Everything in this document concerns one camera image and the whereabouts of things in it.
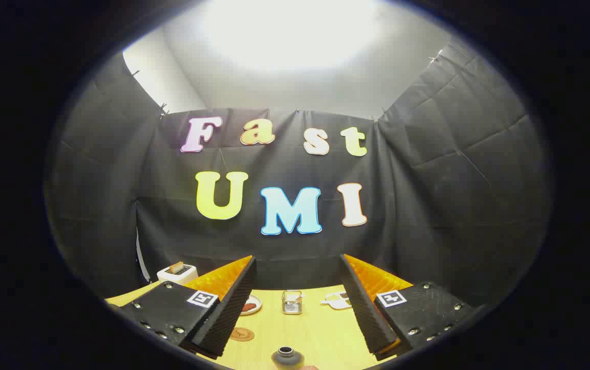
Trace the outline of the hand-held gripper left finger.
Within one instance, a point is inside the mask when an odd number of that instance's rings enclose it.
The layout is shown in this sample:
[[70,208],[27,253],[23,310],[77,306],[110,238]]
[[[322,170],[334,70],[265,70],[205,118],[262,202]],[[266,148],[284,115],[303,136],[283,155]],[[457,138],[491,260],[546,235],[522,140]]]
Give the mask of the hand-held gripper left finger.
[[165,281],[119,306],[128,320],[190,352],[222,356],[252,293],[256,260],[248,255],[186,284]]

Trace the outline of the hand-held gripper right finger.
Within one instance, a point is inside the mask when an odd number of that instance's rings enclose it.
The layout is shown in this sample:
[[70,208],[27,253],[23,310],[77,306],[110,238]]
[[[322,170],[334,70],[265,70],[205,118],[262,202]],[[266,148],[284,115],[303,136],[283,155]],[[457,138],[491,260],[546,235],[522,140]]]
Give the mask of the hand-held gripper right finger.
[[341,283],[368,351],[377,360],[428,346],[479,309],[430,281],[409,283],[348,254],[339,259]]

